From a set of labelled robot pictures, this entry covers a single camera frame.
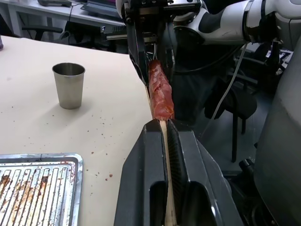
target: baking tray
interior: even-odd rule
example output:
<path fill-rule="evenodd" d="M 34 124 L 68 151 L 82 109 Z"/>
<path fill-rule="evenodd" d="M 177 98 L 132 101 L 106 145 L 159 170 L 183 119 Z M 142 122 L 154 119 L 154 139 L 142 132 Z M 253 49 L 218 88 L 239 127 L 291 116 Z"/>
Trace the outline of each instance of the baking tray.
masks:
<path fill-rule="evenodd" d="M 75 153 L 0 155 L 0 226 L 77 226 L 82 165 Z"/>

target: black cable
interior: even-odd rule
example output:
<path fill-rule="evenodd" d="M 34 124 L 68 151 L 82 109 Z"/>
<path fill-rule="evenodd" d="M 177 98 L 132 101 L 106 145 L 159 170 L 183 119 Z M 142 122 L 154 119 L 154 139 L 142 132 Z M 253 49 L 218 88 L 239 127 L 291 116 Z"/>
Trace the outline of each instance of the black cable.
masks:
<path fill-rule="evenodd" d="M 241 73 L 241 75 L 243 75 L 243 76 L 247 77 L 247 76 L 246 76 L 246 73 L 245 73 L 243 70 L 241 70 L 240 68 L 239 68 L 238 72 L 240 72 L 240 73 Z"/>
<path fill-rule="evenodd" d="M 20 16 L 20 14 L 19 14 L 19 17 L 20 17 L 21 22 L 22 22 L 23 25 L 25 26 L 25 23 L 24 23 L 22 17 Z M 30 34 L 30 32 L 29 32 L 28 30 L 27 30 L 27 32 L 28 32 L 28 34 L 29 34 L 29 37 L 32 39 L 32 35 Z"/>
<path fill-rule="evenodd" d="M 280 68 L 283 72 L 285 71 L 285 67 L 283 67 L 282 65 L 280 65 L 279 68 Z"/>
<path fill-rule="evenodd" d="M 79 4 L 71 6 L 71 10 L 70 10 L 68 22 L 70 22 L 70 20 L 71 20 L 71 14 L 72 14 L 73 7 L 81 5 L 81 4 L 83 4 L 83 3 L 79 3 Z M 71 33 L 69 31 L 68 31 L 68 33 L 69 33 L 69 36 L 68 36 L 68 45 L 70 45 L 70 36 L 71 36 Z"/>
<path fill-rule="evenodd" d="M 216 66 L 216 65 L 220 65 L 222 63 L 224 63 L 226 60 L 228 60 L 230 57 L 233 56 L 234 53 L 236 53 L 238 50 L 240 50 L 242 48 L 242 46 L 238 46 L 238 47 L 235 47 L 233 48 L 232 51 L 230 51 L 229 53 L 223 55 L 221 58 L 219 58 L 218 60 L 215 60 L 213 61 L 212 63 L 210 64 L 207 64 L 203 67 L 200 67 L 200 68 L 196 68 L 196 69 L 192 69 L 192 70 L 188 70 L 188 71 L 177 71 L 175 70 L 174 72 L 175 73 L 178 73 L 178 74 L 189 74 L 189 73 L 192 73 L 192 72 L 200 72 L 200 71 L 203 71 L 205 69 L 208 69 L 212 66 Z"/>
<path fill-rule="evenodd" d="M 253 58 L 249 58 L 249 57 L 244 57 L 243 60 L 247 60 L 247 61 L 250 61 L 250 62 L 253 62 L 253 63 L 257 63 L 259 65 L 266 65 L 266 63 L 263 62 L 263 61 L 256 60 L 256 59 L 253 59 Z"/>
<path fill-rule="evenodd" d="M 284 58 L 290 55 L 290 53 L 287 52 L 282 52 L 282 53 L 284 53 L 284 55 L 280 58 L 280 61 L 284 60 Z"/>

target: beige tabletop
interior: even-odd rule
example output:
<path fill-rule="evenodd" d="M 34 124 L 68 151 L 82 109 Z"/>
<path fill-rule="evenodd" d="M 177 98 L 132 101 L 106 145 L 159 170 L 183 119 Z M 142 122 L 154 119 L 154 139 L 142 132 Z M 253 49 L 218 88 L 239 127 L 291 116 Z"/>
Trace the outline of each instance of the beige tabletop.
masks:
<path fill-rule="evenodd" d="M 79 225 L 113 225 L 123 163 L 151 120 L 144 85 L 129 56 L 28 39 L 2 41 L 0 154 L 80 154 Z M 58 104 L 51 68 L 61 62 L 86 69 L 78 110 Z"/>

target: stainless steel cup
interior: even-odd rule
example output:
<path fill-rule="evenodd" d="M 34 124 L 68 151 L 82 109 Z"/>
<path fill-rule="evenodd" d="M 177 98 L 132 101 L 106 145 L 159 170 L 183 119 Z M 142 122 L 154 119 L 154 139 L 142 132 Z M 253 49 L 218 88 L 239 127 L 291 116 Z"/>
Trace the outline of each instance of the stainless steel cup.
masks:
<path fill-rule="evenodd" d="M 85 68 L 72 63 L 53 66 L 55 84 L 60 106 L 64 109 L 76 109 L 81 106 Z"/>

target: dark pants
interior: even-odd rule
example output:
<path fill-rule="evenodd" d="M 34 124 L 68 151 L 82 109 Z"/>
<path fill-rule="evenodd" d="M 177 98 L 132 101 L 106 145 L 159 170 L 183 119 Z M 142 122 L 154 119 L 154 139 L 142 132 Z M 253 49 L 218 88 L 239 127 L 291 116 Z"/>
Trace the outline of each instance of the dark pants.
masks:
<path fill-rule="evenodd" d="M 226 54 L 233 46 L 202 46 L 197 53 L 190 54 L 186 50 L 179 49 L 176 59 L 175 70 L 187 71 L 205 66 L 216 61 Z M 199 117 L 205 102 L 211 94 L 219 78 L 224 78 L 228 70 L 233 66 L 233 58 L 228 61 L 210 67 L 196 73 L 174 73 L 171 82 L 174 102 L 174 113 L 177 120 L 194 124 Z"/>

